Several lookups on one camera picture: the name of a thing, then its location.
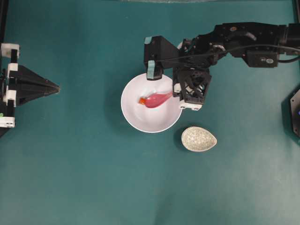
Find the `green mat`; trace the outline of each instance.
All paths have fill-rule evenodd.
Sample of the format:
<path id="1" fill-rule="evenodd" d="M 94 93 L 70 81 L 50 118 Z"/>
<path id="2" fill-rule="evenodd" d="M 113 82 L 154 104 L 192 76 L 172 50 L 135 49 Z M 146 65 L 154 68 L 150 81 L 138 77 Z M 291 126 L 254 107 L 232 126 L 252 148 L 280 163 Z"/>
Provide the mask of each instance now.
<path id="1" fill-rule="evenodd" d="M 0 224 L 298 224 L 300 148 L 287 101 L 298 63 L 249 68 L 228 55 L 211 67 L 203 108 L 163 133 L 135 130 L 120 109 L 126 83 L 145 72 L 145 37 L 176 45 L 250 21 L 293 23 L 292 1 L 12 0 L 5 41 L 61 92 L 17 108 L 16 128 L 0 139 Z M 217 145 L 185 150 L 191 125 Z"/>

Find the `plastic spoon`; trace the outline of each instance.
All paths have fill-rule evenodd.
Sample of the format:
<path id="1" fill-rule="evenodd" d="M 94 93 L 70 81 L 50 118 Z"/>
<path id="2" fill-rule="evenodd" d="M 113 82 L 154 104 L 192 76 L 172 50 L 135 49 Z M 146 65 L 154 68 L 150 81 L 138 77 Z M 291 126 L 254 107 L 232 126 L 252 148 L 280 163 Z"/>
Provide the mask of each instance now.
<path id="1" fill-rule="evenodd" d="M 167 94 L 152 94 L 147 98 L 140 98 L 139 103 L 145 105 L 147 108 L 156 108 L 168 100 L 172 95 L 172 91 Z"/>

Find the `white plastic mount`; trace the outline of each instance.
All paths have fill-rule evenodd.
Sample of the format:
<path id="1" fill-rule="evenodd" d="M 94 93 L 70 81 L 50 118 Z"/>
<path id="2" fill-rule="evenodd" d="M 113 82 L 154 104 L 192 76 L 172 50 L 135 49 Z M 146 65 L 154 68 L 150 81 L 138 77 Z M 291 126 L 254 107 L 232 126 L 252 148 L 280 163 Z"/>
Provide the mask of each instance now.
<path id="1" fill-rule="evenodd" d="M 15 118 L 3 116 L 0 117 L 0 128 L 14 128 L 15 127 Z"/>
<path id="2" fill-rule="evenodd" d="M 179 108 L 181 108 L 181 109 L 190 108 L 191 110 L 198 111 L 199 109 L 202 108 L 202 105 L 187 103 L 184 100 L 181 100 L 179 102 Z"/>
<path id="3" fill-rule="evenodd" d="M 5 96 L 3 97 L 3 102 L 8 105 L 9 100 L 14 101 L 14 107 L 16 108 L 16 96 L 17 96 L 17 91 L 16 90 L 9 90 L 8 86 L 6 86 L 6 93 Z"/>
<path id="4" fill-rule="evenodd" d="M 17 50 L 17 58 L 20 57 L 20 45 L 18 44 L 9 44 L 9 43 L 2 43 L 1 44 L 1 55 L 2 57 L 11 57 L 11 50 Z"/>
<path id="5" fill-rule="evenodd" d="M 10 71 L 18 71 L 18 64 L 17 63 L 9 63 L 7 66 L 7 78 L 9 78 Z"/>

